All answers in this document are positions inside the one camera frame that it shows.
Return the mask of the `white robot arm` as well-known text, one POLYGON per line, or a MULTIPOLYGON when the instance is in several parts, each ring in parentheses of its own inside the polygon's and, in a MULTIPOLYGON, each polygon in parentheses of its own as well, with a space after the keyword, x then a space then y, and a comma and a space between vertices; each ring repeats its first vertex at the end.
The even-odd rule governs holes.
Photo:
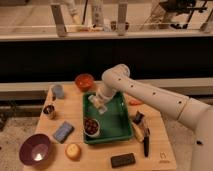
POLYGON ((179 93, 171 92, 130 78, 125 64, 118 64, 102 74, 102 84, 89 101, 100 114, 118 92, 143 101, 145 104, 178 120, 195 133, 190 171, 213 171, 213 105, 208 105, 179 93))

